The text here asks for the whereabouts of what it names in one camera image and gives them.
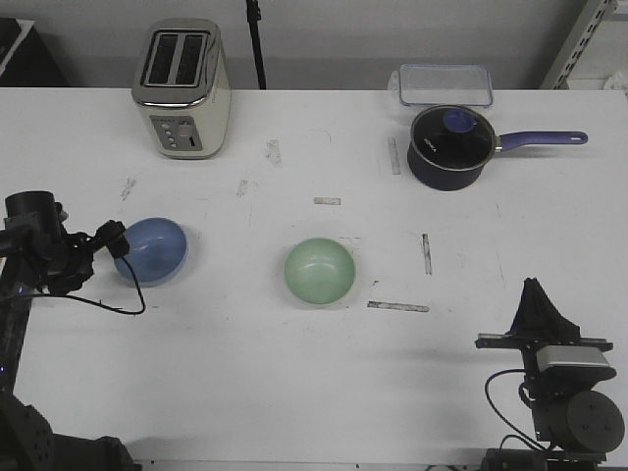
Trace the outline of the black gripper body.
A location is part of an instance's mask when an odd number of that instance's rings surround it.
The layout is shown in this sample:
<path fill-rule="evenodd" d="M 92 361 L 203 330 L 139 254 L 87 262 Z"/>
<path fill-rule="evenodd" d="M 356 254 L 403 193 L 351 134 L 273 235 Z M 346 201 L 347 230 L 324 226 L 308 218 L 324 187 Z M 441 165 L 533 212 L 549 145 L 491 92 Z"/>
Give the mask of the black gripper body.
<path fill-rule="evenodd" d="M 480 334 L 478 348 L 516 349 L 521 353 L 524 402 L 533 407 L 559 402 L 590 391 L 600 382 L 616 377 L 604 354 L 613 344 L 604 339 L 583 338 L 551 342 L 514 334 Z"/>
<path fill-rule="evenodd" d="M 84 233 L 69 234 L 65 213 L 49 191 L 14 193 L 5 199 L 7 217 L 1 231 L 1 294 L 20 288 L 66 295 L 93 275 L 93 250 Z"/>

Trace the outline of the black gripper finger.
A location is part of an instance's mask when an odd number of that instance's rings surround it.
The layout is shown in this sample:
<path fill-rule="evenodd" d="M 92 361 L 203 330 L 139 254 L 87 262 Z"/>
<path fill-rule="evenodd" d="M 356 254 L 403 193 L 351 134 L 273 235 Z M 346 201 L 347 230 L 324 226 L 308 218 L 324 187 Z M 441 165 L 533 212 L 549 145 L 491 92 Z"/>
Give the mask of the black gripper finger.
<path fill-rule="evenodd" d="M 563 317 L 537 279 L 532 280 L 533 326 L 546 337 L 579 337 L 580 327 Z"/>
<path fill-rule="evenodd" d="M 539 283 L 534 278 L 527 278 L 509 332 L 516 336 L 537 334 L 542 326 L 539 309 Z"/>

